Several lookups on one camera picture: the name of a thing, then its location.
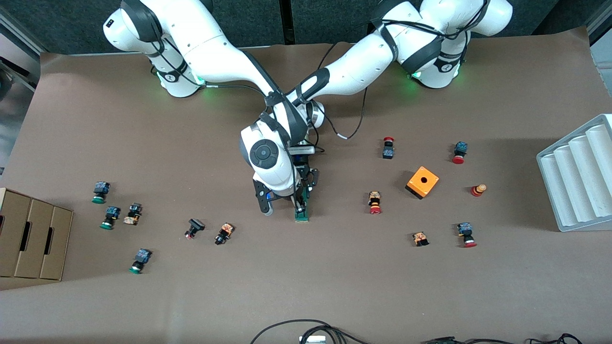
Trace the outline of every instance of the orange cube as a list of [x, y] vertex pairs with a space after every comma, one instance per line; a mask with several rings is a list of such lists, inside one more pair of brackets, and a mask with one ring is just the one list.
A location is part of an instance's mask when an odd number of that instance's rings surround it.
[[434, 185], [438, 182], [438, 177], [428, 169], [421, 166], [417, 173], [406, 184], [406, 190], [412, 192], [418, 199], [422, 200], [427, 196]]

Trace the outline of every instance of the table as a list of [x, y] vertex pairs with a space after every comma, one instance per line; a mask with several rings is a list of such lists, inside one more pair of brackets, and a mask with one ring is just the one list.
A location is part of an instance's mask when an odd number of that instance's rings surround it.
[[[328, 45], [252, 50], [284, 90], [310, 74]], [[348, 48], [340, 44], [328, 57]], [[573, 333], [606, 343], [612, 309], [612, 232], [559, 233], [536, 164], [558, 138], [609, 112], [584, 29], [552, 36], [475, 39], [456, 80], [431, 90], [393, 64], [369, 88], [349, 141], [326, 124], [310, 222], [289, 203], [265, 217], [239, 132], [265, 106], [246, 89], [174, 99], [144, 56], [45, 54], [2, 184], [75, 210], [64, 281], [0, 293], [6, 343], [244, 343], [291, 318], [317, 318], [372, 343], [454, 335], [521, 342]], [[361, 94], [321, 97], [341, 133], [357, 124]], [[395, 157], [381, 158], [395, 138]], [[469, 151], [450, 162], [457, 141]], [[421, 165], [440, 177], [418, 200], [404, 185]], [[98, 228], [106, 205], [144, 207], [136, 227]], [[481, 198], [469, 194], [485, 183]], [[367, 194], [382, 193], [382, 214]], [[193, 241], [190, 218], [207, 226]], [[455, 224], [478, 246], [462, 248]], [[225, 245], [214, 236], [236, 227]], [[415, 247], [425, 231], [431, 244]], [[153, 251], [144, 274], [128, 268]], [[294, 343], [290, 325], [261, 343]]]

